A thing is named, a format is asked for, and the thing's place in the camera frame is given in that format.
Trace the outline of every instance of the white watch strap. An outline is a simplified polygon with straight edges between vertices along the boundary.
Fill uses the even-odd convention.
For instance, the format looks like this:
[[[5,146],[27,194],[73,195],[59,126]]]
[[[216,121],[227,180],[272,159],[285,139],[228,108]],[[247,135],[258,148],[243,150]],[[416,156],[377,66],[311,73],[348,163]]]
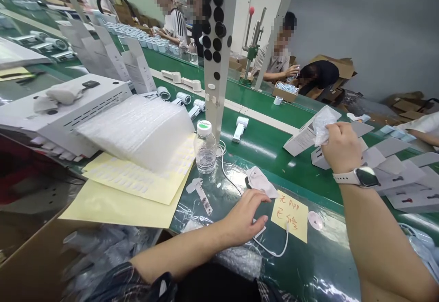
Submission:
[[[338,184],[360,185],[360,181],[353,171],[345,174],[332,174],[332,176]]]

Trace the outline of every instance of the gray wall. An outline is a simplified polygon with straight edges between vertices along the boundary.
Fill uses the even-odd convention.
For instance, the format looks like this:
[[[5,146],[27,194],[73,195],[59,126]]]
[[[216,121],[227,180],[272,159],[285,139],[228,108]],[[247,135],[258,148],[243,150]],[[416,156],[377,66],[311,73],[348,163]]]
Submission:
[[[292,0],[292,54],[352,57],[347,88],[379,101],[421,90],[439,98],[439,0]]]

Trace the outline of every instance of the bottle cap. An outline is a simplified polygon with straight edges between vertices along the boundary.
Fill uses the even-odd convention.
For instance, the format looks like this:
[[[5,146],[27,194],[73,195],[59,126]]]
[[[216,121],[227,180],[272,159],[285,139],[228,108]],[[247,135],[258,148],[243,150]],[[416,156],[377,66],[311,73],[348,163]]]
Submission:
[[[207,120],[198,121],[197,133],[200,136],[207,136],[212,133],[212,124]]]

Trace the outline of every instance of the black shirt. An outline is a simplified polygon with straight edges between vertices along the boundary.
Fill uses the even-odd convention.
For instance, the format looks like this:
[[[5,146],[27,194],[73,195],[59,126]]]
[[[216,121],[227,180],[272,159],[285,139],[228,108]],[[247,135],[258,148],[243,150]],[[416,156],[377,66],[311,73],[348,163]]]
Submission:
[[[200,44],[200,38],[203,36],[203,31],[201,29],[201,22],[194,21],[192,25],[192,38],[197,45],[197,52],[199,57],[204,57],[204,47]]]
[[[299,92],[300,95],[308,94],[314,87],[325,89],[326,87],[335,84],[340,77],[338,67],[329,61],[320,60],[310,63],[307,66],[309,65],[317,68],[317,78],[303,86]]]

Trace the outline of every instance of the smartwatch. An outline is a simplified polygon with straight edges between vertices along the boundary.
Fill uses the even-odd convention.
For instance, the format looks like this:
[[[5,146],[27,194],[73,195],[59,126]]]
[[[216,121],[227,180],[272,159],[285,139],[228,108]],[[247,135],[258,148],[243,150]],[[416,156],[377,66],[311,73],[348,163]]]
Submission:
[[[380,183],[370,167],[359,167],[345,174],[332,174],[338,184],[354,184],[362,188],[373,188]]]

